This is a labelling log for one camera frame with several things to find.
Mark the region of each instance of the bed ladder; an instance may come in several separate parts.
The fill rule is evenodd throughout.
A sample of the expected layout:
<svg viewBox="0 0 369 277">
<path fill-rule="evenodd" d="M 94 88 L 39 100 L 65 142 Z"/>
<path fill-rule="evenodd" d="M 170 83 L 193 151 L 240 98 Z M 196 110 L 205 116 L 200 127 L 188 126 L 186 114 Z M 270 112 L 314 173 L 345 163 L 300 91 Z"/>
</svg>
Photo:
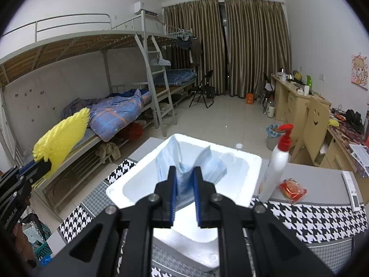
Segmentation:
<svg viewBox="0 0 369 277">
<path fill-rule="evenodd" d="M 173 118 L 173 124 L 176 125 L 177 121 L 176 121 L 176 116 L 175 116 L 175 112 L 174 112 L 174 107 L 173 107 L 173 102 L 172 102 L 172 97 L 170 95 L 170 88 L 169 88 L 169 83 L 168 83 L 168 79 L 167 79 L 167 70 L 165 68 L 165 66 L 161 67 L 161 70 L 159 71 L 155 71 L 152 72 L 151 71 L 151 66 L 150 66 L 150 62 L 149 62 L 149 51 L 148 51 L 148 46 L 147 46 L 147 38 L 145 38 L 145 35 L 143 35 L 143 44 L 140 41 L 139 36 L 136 34 L 135 35 L 135 40 L 137 42 L 138 47 L 140 48 L 140 51 L 143 55 L 143 59 L 145 61 L 145 66 L 146 66 L 146 74 L 147 74 L 147 79 L 148 79 L 148 83 L 149 83 L 149 91 L 151 93 L 151 99 L 152 99 L 152 111 L 153 111 L 153 117 L 154 117 L 154 124 L 156 129 L 158 129 L 160 127 L 163 136 L 167 136 L 167 132 L 164 128 L 164 124 L 163 124 L 163 117 L 165 115 L 167 115 L 168 113 L 172 112 L 172 118 Z M 152 35 L 151 36 L 151 40 L 155 46 L 156 51 L 150 51 L 150 53 L 155 52 L 158 53 L 159 58 L 162 58 L 162 53 L 160 51 L 159 45 L 156 42 L 155 37 Z M 164 76 L 164 82 L 165 82 L 165 90 L 163 90 L 162 92 L 160 92 L 158 95 L 156 94 L 156 90 L 155 90 L 155 84 L 154 84 L 154 79 L 153 79 L 153 75 L 155 74 L 159 74 L 159 73 L 163 73 Z M 161 112 L 160 110 L 160 106 L 159 106 L 159 101 L 158 101 L 158 96 L 162 96 L 162 95 L 168 95 L 168 100 L 169 100 L 169 109 Z"/>
</svg>

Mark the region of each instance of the brown curtain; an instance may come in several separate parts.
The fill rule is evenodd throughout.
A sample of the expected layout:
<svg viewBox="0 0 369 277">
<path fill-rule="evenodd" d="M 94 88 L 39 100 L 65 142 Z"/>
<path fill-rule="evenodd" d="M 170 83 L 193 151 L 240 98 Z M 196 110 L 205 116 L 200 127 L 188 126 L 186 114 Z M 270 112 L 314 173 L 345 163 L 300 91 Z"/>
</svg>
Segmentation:
<svg viewBox="0 0 369 277">
<path fill-rule="evenodd" d="M 263 73 L 291 73 L 291 47 L 280 2 L 225 0 L 229 94 L 254 93 Z"/>
<path fill-rule="evenodd" d="M 203 64 L 198 70 L 199 80 L 213 71 L 211 85 L 217 94 L 224 94 L 225 53 L 218 0 L 199 0 L 164 8 L 165 23 L 185 30 L 192 29 L 202 44 Z M 177 69 L 192 67 L 188 51 L 172 49 L 172 66 Z"/>
</svg>

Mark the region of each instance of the orange container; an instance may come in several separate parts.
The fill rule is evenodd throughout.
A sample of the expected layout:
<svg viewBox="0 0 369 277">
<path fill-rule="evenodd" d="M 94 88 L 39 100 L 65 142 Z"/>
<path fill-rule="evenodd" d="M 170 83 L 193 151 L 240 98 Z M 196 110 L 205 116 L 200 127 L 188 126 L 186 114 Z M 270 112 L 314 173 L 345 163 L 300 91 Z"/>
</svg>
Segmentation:
<svg viewBox="0 0 369 277">
<path fill-rule="evenodd" d="M 253 94 L 252 93 L 246 94 L 246 103 L 253 104 Z"/>
</svg>

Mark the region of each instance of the sticker on wall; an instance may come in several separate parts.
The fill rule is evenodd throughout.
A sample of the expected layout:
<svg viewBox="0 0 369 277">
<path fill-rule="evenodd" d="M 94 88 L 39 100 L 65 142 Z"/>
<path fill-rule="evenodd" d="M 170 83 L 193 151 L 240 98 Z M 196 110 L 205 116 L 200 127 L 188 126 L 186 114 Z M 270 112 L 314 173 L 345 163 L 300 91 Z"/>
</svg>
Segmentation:
<svg viewBox="0 0 369 277">
<path fill-rule="evenodd" d="M 368 60 L 361 53 L 352 55 L 351 83 L 368 90 Z"/>
</svg>

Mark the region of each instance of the blue plaid blanket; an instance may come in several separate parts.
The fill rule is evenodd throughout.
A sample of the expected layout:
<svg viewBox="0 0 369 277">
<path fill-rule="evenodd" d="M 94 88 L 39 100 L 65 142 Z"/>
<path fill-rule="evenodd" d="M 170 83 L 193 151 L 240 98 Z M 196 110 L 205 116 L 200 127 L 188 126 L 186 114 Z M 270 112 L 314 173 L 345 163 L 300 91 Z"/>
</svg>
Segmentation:
<svg viewBox="0 0 369 277">
<path fill-rule="evenodd" d="M 143 106 L 140 90 L 129 98 L 117 96 L 104 99 L 90 108 L 90 127 L 104 142 L 108 142 L 138 118 Z"/>
<path fill-rule="evenodd" d="M 182 86 L 183 83 L 191 81 L 196 76 L 196 73 L 190 69 L 167 70 L 167 78 L 169 86 Z M 154 77 L 156 87 L 165 86 L 163 73 Z"/>
<path fill-rule="evenodd" d="M 101 99 L 77 98 L 62 111 L 62 119 L 73 115 L 84 107 L 90 109 L 89 125 L 105 142 L 108 142 L 120 130 L 132 123 L 141 114 L 145 104 L 151 101 L 147 91 L 141 94 L 137 89 L 132 97 L 109 97 Z"/>
</svg>

